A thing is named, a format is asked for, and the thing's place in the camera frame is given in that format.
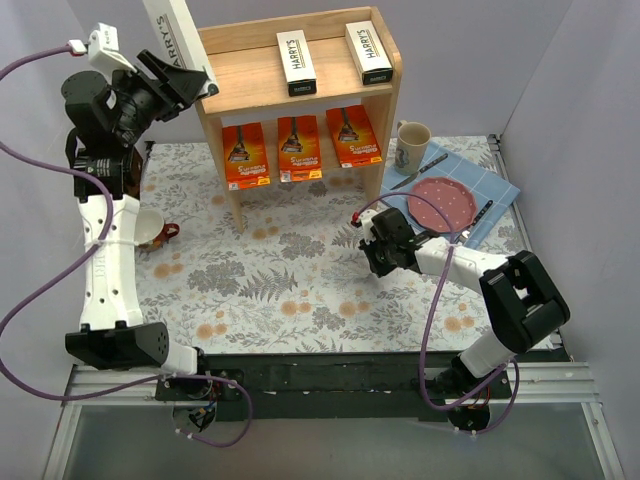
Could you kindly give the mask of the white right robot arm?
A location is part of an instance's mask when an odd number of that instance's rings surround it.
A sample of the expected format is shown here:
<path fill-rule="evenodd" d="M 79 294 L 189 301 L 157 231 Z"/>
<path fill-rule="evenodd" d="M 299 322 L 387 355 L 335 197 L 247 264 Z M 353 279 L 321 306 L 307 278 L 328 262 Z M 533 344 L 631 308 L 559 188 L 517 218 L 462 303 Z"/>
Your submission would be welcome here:
<path fill-rule="evenodd" d="M 489 376 L 524 354 L 570 319 L 570 310 L 539 258 L 522 250 L 512 256 L 484 253 L 453 244 L 435 231 L 416 233 L 396 208 L 353 215 L 363 229 L 359 243 L 370 269 L 383 277 L 397 268 L 418 274 L 439 274 L 480 294 L 490 330 L 451 361 L 427 389 L 475 397 Z"/>

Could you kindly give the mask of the orange Gillette razor box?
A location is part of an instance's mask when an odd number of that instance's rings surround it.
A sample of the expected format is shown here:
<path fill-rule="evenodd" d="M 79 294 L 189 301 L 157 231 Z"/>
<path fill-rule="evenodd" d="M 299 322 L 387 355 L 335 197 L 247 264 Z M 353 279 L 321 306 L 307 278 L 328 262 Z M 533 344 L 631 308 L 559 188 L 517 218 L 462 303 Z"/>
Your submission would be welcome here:
<path fill-rule="evenodd" d="M 259 122 L 222 129 L 225 178 L 230 191 L 271 183 L 262 125 Z"/>
<path fill-rule="evenodd" d="M 381 149 L 363 105 L 332 108 L 325 112 L 330 138 L 342 168 L 382 162 Z"/>
<path fill-rule="evenodd" d="M 322 155 L 314 115 L 281 117 L 278 127 L 278 168 L 283 183 L 322 178 Z"/>

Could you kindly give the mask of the white Harry's razor box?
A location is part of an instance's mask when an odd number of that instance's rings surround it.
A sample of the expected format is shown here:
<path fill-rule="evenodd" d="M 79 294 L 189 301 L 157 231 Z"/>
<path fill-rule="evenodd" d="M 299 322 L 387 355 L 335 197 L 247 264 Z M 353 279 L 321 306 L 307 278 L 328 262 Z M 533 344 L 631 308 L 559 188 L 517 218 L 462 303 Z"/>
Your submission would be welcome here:
<path fill-rule="evenodd" d="M 161 45 L 161 58 L 175 67 L 201 71 L 207 80 L 199 98 L 219 93 L 219 85 L 185 0 L 143 0 Z"/>
<path fill-rule="evenodd" d="M 283 71 L 291 97 L 317 93 L 317 75 L 303 30 L 276 34 Z"/>
<path fill-rule="evenodd" d="M 346 24 L 345 39 L 364 85 L 392 80 L 393 67 L 371 21 Z"/>

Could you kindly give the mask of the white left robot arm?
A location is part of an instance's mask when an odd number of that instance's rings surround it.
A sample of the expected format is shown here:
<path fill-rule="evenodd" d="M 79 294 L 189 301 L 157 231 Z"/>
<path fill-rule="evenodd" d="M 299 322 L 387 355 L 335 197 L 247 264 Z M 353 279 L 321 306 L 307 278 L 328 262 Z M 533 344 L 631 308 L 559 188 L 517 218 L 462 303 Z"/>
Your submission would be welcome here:
<path fill-rule="evenodd" d="M 143 50 L 142 69 L 111 75 L 85 70 L 61 86 L 73 124 L 66 156 L 75 173 L 74 196 L 84 229 L 85 293 L 79 329 L 65 337 L 67 352 L 98 370 L 157 367 L 180 374 L 193 400 L 213 386 L 198 352 L 171 340 L 161 322 L 144 320 L 135 282 L 135 227 L 142 166 L 135 145 L 155 121 L 168 122 L 219 89 L 205 69 L 181 68 Z"/>

